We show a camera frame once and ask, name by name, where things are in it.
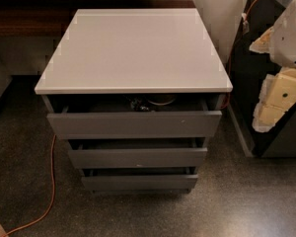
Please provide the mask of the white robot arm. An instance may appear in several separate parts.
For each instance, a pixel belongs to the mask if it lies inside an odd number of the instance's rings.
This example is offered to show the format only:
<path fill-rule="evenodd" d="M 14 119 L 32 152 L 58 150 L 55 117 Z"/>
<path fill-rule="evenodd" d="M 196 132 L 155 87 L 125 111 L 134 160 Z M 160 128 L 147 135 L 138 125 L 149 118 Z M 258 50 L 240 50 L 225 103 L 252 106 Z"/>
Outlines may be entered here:
<path fill-rule="evenodd" d="M 276 75 L 267 74 L 263 80 L 254 110 L 253 129 L 269 132 L 296 104 L 296 0 L 249 50 L 268 53 L 270 60 L 280 66 Z"/>

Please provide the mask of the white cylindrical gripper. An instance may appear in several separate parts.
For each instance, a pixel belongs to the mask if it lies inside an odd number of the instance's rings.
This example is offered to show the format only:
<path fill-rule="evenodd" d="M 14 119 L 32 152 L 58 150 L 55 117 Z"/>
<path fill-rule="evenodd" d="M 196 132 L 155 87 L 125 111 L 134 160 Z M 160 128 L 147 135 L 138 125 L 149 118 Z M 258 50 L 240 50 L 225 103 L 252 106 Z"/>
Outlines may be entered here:
<path fill-rule="evenodd" d="M 282 66 L 276 75 L 266 75 L 254 110 L 253 129 L 269 132 L 296 104 L 296 0 L 273 27 L 251 43 L 249 51 L 268 53 L 274 63 Z"/>

